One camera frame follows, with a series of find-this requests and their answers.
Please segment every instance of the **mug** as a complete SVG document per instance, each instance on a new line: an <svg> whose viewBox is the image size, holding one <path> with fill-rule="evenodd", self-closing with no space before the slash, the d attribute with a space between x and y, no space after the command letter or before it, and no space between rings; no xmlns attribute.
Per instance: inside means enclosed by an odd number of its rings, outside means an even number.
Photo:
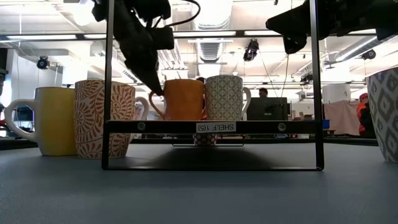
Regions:
<svg viewBox="0 0 398 224"><path fill-rule="evenodd" d="M103 80L83 80L75 83L75 141L80 158L100 159L104 129L104 84ZM135 102L144 105L141 119L149 112L147 100L137 97L133 86L112 82L111 120L134 120ZM109 158L124 157L133 134L111 133L109 135Z"/></svg>
<svg viewBox="0 0 398 224"><path fill-rule="evenodd" d="M246 103L243 105L243 92ZM217 75L206 81L207 120L241 121L251 101L250 90L243 79L232 75Z"/></svg>
<svg viewBox="0 0 398 224"><path fill-rule="evenodd" d="M4 110L6 124L22 138L36 142L43 156L76 155L73 133L74 89L40 87L34 100L14 100ZM12 111L18 105L27 105L34 112L33 133L18 128L12 120Z"/></svg>
<svg viewBox="0 0 398 224"><path fill-rule="evenodd" d="M197 80L167 80L164 86L165 112L152 101L153 91L149 94L149 103L163 120L200 120L205 115L204 89L205 85Z"/></svg>
<svg viewBox="0 0 398 224"><path fill-rule="evenodd" d="M368 77L374 130L387 162L398 162L398 67Z"/></svg>

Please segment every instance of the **orange mug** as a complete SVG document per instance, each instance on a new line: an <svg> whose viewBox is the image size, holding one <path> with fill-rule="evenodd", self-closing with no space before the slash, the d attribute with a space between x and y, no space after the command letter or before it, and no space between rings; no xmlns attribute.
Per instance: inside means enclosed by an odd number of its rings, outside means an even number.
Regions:
<svg viewBox="0 0 398 224"><path fill-rule="evenodd" d="M201 81L167 80L164 85L165 112L161 112L152 101L153 91L149 94L149 103L163 120L194 121L205 116L203 94L205 94L205 85Z"/></svg>

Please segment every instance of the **ceiling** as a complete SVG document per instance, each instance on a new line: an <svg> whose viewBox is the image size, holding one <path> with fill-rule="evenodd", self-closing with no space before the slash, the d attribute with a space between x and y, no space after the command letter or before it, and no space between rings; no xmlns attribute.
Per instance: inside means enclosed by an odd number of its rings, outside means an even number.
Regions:
<svg viewBox="0 0 398 224"><path fill-rule="evenodd" d="M223 7L228 0L201 0L202 4L211 4L214 10ZM172 1L172 21L181 21L191 16L192 6L183 1ZM234 0L229 20L229 30L264 30L268 18L288 11L292 7L301 5L303 1L279 0ZM106 23L95 22L89 11L83 11L77 3L63 3L60 0L0 0L0 35L11 34L67 34L67 33L105 33ZM216 14L207 11L209 16ZM195 30L194 23L175 27L175 31ZM340 52L363 39L364 36L328 37L320 41L321 55ZM300 81L304 74L303 67L312 61L311 40L308 38L304 49L296 54L286 55L281 37L258 38L259 54L252 62L244 62L243 53L250 39L225 38L230 41L224 44L220 59L220 74L238 72L244 78L249 88L260 85L250 85L249 82L292 82ZM189 43L189 39L178 39L181 59L187 66L187 77L195 78L199 74L197 45ZM30 46L38 49L68 49L75 55L81 55L82 45L91 45L95 41L57 41L57 42L29 42ZM377 56L373 60L352 58L343 63L334 64L332 69L323 67L323 81L362 81L366 75L396 66L398 40L392 39L375 48ZM104 64L96 65L103 71ZM101 70L92 71L89 76L103 77Z"/></svg>

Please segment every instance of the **yellow mug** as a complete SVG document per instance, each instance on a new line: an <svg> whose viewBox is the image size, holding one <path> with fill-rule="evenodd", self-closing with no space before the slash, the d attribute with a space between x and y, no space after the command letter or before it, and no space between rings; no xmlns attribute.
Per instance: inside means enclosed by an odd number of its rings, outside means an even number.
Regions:
<svg viewBox="0 0 398 224"><path fill-rule="evenodd" d="M6 124L20 137L37 142L43 156L77 155L73 130L74 97L74 89L37 88L34 100L14 100L4 110ZM11 115L18 105L27 105L34 112L33 133L27 133L14 124Z"/></svg>

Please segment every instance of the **gray patterned mug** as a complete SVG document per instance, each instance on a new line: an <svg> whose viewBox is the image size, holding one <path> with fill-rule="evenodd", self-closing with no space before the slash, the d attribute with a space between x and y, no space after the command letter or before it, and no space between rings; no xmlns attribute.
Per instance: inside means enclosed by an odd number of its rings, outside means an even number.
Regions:
<svg viewBox="0 0 398 224"><path fill-rule="evenodd" d="M368 78L369 107L380 150L398 162L398 67Z"/></svg>
<svg viewBox="0 0 398 224"><path fill-rule="evenodd" d="M243 105L243 92L246 103ZM232 75L217 75L206 81L207 120L241 121L251 101L250 90L243 79Z"/></svg>

